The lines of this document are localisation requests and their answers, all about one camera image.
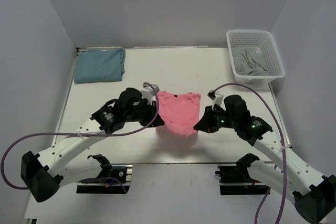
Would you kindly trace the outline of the pink t shirt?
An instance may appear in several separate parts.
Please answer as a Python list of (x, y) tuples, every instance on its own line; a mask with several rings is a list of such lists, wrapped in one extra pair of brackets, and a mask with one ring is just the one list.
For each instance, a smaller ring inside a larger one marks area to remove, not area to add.
[(159, 115), (166, 128), (182, 137), (197, 134), (194, 126), (200, 118), (201, 97), (201, 94), (193, 92), (172, 94), (160, 91), (158, 93)]

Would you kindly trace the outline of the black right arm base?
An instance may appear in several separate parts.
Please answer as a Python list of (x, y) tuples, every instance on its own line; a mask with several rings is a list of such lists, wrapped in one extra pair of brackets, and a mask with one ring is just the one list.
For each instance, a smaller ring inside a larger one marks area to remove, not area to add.
[(240, 158), (235, 165), (220, 165), (215, 171), (219, 179), (221, 196), (264, 195), (270, 189), (250, 177), (247, 168), (259, 158), (251, 153)]

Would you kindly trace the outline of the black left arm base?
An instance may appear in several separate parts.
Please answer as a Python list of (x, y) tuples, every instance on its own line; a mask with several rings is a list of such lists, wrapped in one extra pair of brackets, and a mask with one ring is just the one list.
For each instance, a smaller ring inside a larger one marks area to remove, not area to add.
[(77, 194), (127, 194), (131, 185), (132, 165), (112, 164), (103, 155), (90, 155), (87, 158), (99, 163), (100, 173), (94, 178), (87, 178), (77, 183)]

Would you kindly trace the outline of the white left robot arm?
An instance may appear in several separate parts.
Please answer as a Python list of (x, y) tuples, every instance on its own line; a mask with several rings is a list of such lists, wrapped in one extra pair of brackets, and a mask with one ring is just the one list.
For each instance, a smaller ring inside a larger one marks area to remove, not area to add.
[(156, 84), (144, 83), (141, 91), (126, 88), (117, 99), (106, 102), (72, 134), (37, 154), (22, 157), (21, 178), (37, 202), (51, 198), (60, 187), (76, 183), (121, 183), (113, 175), (110, 162), (101, 154), (89, 154), (75, 165), (72, 160), (107, 137), (117, 134), (128, 122), (138, 122), (143, 129), (164, 124), (159, 116)]

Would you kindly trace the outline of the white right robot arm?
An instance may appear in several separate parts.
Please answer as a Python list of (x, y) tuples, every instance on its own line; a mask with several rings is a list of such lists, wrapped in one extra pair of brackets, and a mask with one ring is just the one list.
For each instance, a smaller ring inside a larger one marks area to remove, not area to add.
[(223, 97), (210, 92), (213, 104), (205, 108), (197, 131), (215, 133), (221, 128), (233, 129), (238, 137), (265, 154), (280, 170), (268, 166), (258, 156), (248, 153), (236, 163), (234, 176), (247, 182), (259, 181), (281, 193), (308, 223), (319, 223), (335, 209), (335, 176), (324, 176), (302, 160), (291, 148), (281, 144), (280, 137), (262, 118), (252, 116), (239, 95)]

